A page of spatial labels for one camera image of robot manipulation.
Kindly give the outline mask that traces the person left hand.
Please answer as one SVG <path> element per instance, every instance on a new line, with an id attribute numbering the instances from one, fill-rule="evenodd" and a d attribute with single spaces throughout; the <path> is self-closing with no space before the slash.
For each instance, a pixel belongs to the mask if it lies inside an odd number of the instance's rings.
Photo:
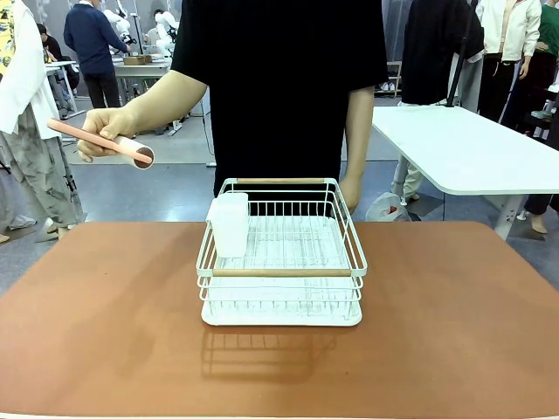
<path id="1" fill-rule="evenodd" d="M 340 182 L 340 187 L 349 213 L 354 214 L 362 195 L 362 176 L 345 175 Z"/>

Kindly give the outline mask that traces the person right hand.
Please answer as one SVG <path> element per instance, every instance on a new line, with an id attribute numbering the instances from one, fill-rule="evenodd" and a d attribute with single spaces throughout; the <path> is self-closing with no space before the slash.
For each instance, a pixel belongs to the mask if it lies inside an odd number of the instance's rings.
<path id="1" fill-rule="evenodd" d="M 130 138 L 135 133 L 136 118 L 124 107 L 95 108 L 87 112 L 82 130 L 97 134 L 110 141 L 117 136 Z M 115 155 L 111 149 L 103 148 L 88 141 L 78 141 L 79 157 L 91 163 L 95 157 Z"/>

